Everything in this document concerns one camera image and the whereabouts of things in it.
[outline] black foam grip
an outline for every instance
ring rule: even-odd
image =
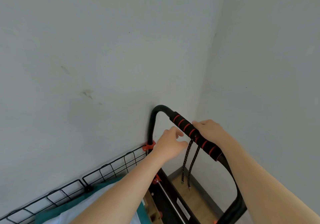
[[[209,154],[211,158],[217,161],[222,151],[216,144],[206,140],[199,131],[179,113],[174,112],[171,114],[170,120],[207,154]]]

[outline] wooden floor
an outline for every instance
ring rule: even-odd
[[[172,183],[201,224],[213,224],[214,220],[217,220],[213,211],[192,183],[189,190],[186,176],[184,184],[181,183],[181,175],[174,179]]]

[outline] handlebar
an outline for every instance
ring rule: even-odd
[[[225,213],[219,218],[217,224],[234,224],[246,212],[247,207],[242,198],[242,195],[237,186],[237,183],[232,175],[232,172],[226,160],[226,157],[222,153],[221,149],[213,142],[206,140],[199,133],[199,131],[189,121],[187,121],[184,117],[182,117],[179,113],[174,112],[173,110],[171,110],[165,105],[158,105],[154,107],[154,109],[151,112],[148,132],[147,132],[148,145],[152,145],[153,143],[153,130],[155,128],[156,116],[158,112],[164,112],[180,130],[182,130],[187,136],[189,136],[211,158],[213,158],[215,161],[219,161],[228,170],[237,188],[237,197],[229,206],[229,208],[225,211]]]

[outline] red bracket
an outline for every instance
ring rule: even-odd
[[[149,150],[149,149],[153,149],[153,147],[155,146],[155,144],[156,144],[156,142],[155,142],[155,141],[152,141],[152,145],[146,144],[146,145],[144,145],[144,146],[142,147],[142,150],[146,151],[146,150]]]
[[[157,184],[160,181],[161,181],[160,177],[158,176],[158,174],[156,174],[154,180],[152,181],[152,183],[153,184]]]

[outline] wall stain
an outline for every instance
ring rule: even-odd
[[[84,90],[84,91],[82,92],[82,94],[84,94],[85,96],[87,96],[87,97],[90,98],[90,99],[92,99],[92,96],[91,96],[92,93],[93,93],[93,91],[90,90],[90,89],[86,89],[86,90]]]
[[[66,74],[70,75],[70,72],[68,71],[68,69],[66,69],[64,66],[61,66],[61,68]]]

